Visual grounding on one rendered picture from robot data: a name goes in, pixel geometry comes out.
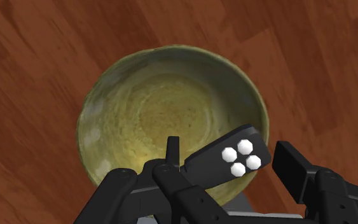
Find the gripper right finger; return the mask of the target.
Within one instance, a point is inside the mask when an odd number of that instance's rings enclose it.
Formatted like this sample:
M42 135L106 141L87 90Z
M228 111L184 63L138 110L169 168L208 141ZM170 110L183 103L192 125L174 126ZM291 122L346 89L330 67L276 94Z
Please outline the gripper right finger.
M358 224L358 185L311 164L291 143L278 141L272 168L305 218L318 224Z

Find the green ceramic bowl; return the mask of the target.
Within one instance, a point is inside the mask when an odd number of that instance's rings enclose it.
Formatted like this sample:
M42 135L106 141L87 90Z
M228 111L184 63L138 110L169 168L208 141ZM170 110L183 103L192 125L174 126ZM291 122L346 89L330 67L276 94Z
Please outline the green ceramic bowl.
M76 138L81 163L98 185L115 168L142 172L180 139L179 165L241 125L268 143L269 118L249 77L228 59L187 45L142 50L115 62L86 95ZM237 196L259 170L207 189L219 203Z

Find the black remote control white buttons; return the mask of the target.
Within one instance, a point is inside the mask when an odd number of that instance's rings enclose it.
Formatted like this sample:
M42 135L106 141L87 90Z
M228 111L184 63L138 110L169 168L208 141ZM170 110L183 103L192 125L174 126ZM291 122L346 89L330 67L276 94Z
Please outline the black remote control white buttons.
M250 124L241 125L192 153L180 173L204 189L240 178L271 162L266 143Z

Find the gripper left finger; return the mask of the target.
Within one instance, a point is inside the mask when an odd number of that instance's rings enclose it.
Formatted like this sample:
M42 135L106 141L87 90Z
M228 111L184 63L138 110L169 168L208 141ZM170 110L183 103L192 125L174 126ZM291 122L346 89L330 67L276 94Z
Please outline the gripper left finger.
M73 224L136 224L149 215L157 224L226 222L223 208L180 167L179 138L170 136L166 157L146 162L140 174L124 168L108 172Z

